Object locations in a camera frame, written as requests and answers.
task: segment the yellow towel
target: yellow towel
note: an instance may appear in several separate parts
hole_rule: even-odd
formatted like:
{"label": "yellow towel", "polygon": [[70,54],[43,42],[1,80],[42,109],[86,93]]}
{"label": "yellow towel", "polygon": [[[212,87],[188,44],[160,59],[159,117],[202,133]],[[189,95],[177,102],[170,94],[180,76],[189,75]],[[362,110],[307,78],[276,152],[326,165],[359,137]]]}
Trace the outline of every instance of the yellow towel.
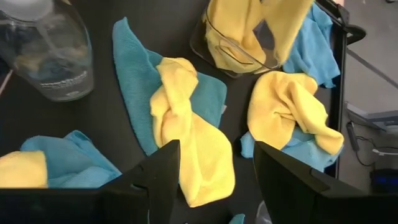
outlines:
{"label": "yellow towel", "polygon": [[180,185],[189,206],[231,195],[235,185],[231,144],[191,109],[197,72],[183,58],[163,58],[157,69],[163,85],[150,99],[155,142],[162,147],[180,140]]}
{"label": "yellow towel", "polygon": [[42,151],[12,152],[0,158],[0,188],[45,188],[47,168]]}
{"label": "yellow towel", "polygon": [[[265,20],[274,36],[274,56],[284,63],[313,0],[211,0],[207,9],[206,40],[218,68],[236,73],[256,72],[266,55],[253,29]],[[258,62],[242,53],[237,46]]]}
{"label": "yellow towel", "polygon": [[343,135],[328,128],[325,107],[313,95],[316,81],[304,73],[269,72],[254,86],[248,111],[250,133],[276,149],[292,137],[296,122],[315,135],[317,144],[331,155],[343,145]]}

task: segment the blue microfiber cloth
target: blue microfiber cloth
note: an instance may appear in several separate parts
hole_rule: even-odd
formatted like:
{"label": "blue microfiber cloth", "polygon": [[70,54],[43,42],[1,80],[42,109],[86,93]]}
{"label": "blue microfiber cloth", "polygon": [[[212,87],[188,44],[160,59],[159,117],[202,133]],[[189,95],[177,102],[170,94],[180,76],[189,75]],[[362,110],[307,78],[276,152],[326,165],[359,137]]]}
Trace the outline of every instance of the blue microfiber cloth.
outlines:
{"label": "blue microfiber cloth", "polygon": [[[141,148],[149,156],[157,150],[149,100],[162,85],[156,70],[162,56],[142,46],[126,18],[113,27],[113,55],[130,122]],[[218,127],[226,98],[226,85],[201,73],[198,73],[198,80],[199,84],[190,98],[192,110]]]}
{"label": "blue microfiber cloth", "polygon": [[[247,132],[241,138],[241,154],[243,157],[253,158],[254,141],[255,140],[250,132]],[[306,163],[320,172],[323,172],[326,167],[335,163],[341,149],[336,153],[336,155],[330,155],[316,144],[313,134],[303,133],[300,127],[296,126],[294,128],[292,138],[282,149],[282,152]]]}
{"label": "blue microfiber cloth", "polygon": [[332,25],[328,14],[314,3],[283,65],[284,72],[303,72],[313,77],[318,85],[333,88],[332,78],[340,75],[340,71],[330,48]]}
{"label": "blue microfiber cloth", "polygon": [[62,138],[36,136],[21,151],[44,152],[49,188],[98,188],[121,175],[80,131]]}
{"label": "blue microfiber cloth", "polygon": [[244,223],[244,214],[235,215],[229,224],[243,224]]}

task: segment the folded towel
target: folded towel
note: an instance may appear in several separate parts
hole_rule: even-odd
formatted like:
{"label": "folded towel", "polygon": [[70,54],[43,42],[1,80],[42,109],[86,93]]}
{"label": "folded towel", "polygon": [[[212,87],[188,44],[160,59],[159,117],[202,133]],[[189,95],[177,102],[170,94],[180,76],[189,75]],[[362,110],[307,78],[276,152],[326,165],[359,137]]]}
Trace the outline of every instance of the folded towel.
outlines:
{"label": "folded towel", "polygon": [[[149,100],[162,85],[157,66],[162,56],[146,50],[131,32],[127,19],[113,27],[113,52],[120,89],[130,122],[149,156],[157,150]],[[226,98],[226,85],[216,78],[198,74],[199,84],[191,96],[192,110],[214,127],[220,125]]]}
{"label": "folded towel", "polygon": [[[247,132],[241,138],[241,154],[243,157],[253,158],[254,141],[250,132]],[[303,133],[300,127],[296,126],[293,131],[292,139],[283,147],[282,152],[323,172],[326,167],[335,163],[337,157],[340,155],[341,149],[335,155],[325,152],[317,145],[313,134]]]}
{"label": "folded towel", "polygon": [[43,152],[12,152],[0,158],[0,188],[47,187]]}
{"label": "folded towel", "polygon": [[330,48],[330,32],[333,23],[328,14],[315,3],[308,12],[294,41],[289,59],[283,69],[287,73],[306,73],[318,85],[334,87],[332,78],[340,75]]}
{"label": "folded towel", "polygon": [[121,175],[79,131],[63,139],[32,137],[21,146],[22,152],[36,150],[45,155],[50,188],[97,188]]}
{"label": "folded towel", "polygon": [[163,85],[150,99],[156,145],[181,143],[180,185],[190,207],[232,194],[232,148],[226,136],[192,111],[197,72],[183,58],[163,58],[157,66]]}
{"label": "folded towel", "polygon": [[331,155],[343,145],[343,135],[326,126],[325,107],[313,94],[315,80],[304,73],[273,71],[262,75],[254,86],[248,110],[250,133],[281,150],[292,138],[296,122],[304,133]]}
{"label": "folded towel", "polygon": [[235,215],[229,224],[243,224],[244,223],[244,214]]}
{"label": "folded towel", "polygon": [[263,20],[274,36],[274,56],[280,63],[285,62],[312,2],[211,0],[203,20],[208,48],[216,66],[236,73],[255,72],[261,68],[258,62],[264,63],[266,55],[253,30]]}

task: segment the gray floor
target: gray floor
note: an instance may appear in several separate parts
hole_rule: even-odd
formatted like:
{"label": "gray floor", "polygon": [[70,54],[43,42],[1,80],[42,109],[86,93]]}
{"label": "gray floor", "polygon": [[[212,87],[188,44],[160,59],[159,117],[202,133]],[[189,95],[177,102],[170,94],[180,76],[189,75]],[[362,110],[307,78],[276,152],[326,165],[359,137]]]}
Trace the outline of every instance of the gray floor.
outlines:
{"label": "gray floor", "polygon": [[[398,2],[388,4],[384,0],[346,0],[345,8],[350,12],[350,23],[365,28],[368,33],[364,40],[349,48],[398,83]],[[347,56],[345,100],[369,113],[398,110],[398,89]],[[369,171],[372,168],[358,162],[346,133],[347,121],[345,114],[342,131],[346,141],[340,156],[339,178],[368,192]],[[398,135],[360,126],[355,126],[355,131],[357,135],[372,138],[377,146],[398,147]],[[398,156],[377,156],[371,152],[373,147],[370,143],[360,141],[359,145],[359,157],[364,163],[376,161],[376,168],[398,168]]]}

